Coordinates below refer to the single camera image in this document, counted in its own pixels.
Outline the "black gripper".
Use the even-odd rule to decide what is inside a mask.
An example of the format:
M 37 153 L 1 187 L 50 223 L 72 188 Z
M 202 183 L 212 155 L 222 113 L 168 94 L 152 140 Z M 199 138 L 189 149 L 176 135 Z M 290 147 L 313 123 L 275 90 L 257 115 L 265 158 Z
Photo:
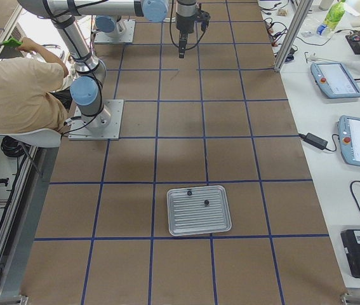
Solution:
M 178 56 L 185 57 L 188 34 L 194 32 L 194 24 L 201 24 L 201 31 L 205 32 L 209 26 L 211 16 L 202 10 L 202 4 L 196 0 L 181 0 L 176 4 L 176 27 L 180 31 L 178 37 Z

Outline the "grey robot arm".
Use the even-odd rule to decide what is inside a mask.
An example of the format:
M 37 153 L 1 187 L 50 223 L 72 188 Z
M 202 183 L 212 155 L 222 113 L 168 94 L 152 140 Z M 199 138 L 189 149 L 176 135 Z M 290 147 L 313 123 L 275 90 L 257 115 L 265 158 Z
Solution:
M 119 37 L 126 32 L 125 21 L 117 15 L 97 15 L 95 25 L 98 30 L 109 37 Z
M 175 12 L 173 21 L 179 31 L 175 43 L 178 56 L 184 58 L 189 34 L 194 32 L 197 22 L 206 31 L 210 14 L 202 10 L 196 1 L 20 1 L 28 12 L 51 20 L 63 39 L 74 61 L 78 74 L 70 86 L 73 101 L 77 104 L 76 116 L 67 132 L 71 140 L 117 140 L 121 129 L 124 102 L 110 100 L 102 95 L 107 68 L 90 50 L 76 22 L 78 16 L 99 16 L 111 26 L 101 26 L 103 32 L 118 35 L 122 16 L 144 17 L 150 22 L 162 22 L 169 12 Z

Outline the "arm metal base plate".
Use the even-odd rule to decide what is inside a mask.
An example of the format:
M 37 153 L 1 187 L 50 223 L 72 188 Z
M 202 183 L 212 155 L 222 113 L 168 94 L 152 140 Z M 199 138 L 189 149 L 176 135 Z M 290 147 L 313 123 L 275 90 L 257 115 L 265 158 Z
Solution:
M 120 19 L 113 32 L 98 30 L 95 34 L 95 44 L 131 44 L 135 32 L 135 20 Z
M 72 122 L 72 131 L 68 133 L 69 140 L 118 140 L 123 108 L 123 99 L 105 99 L 103 111 L 85 126 L 92 118 L 82 116 L 79 107 L 76 106 L 74 115 L 81 118 Z

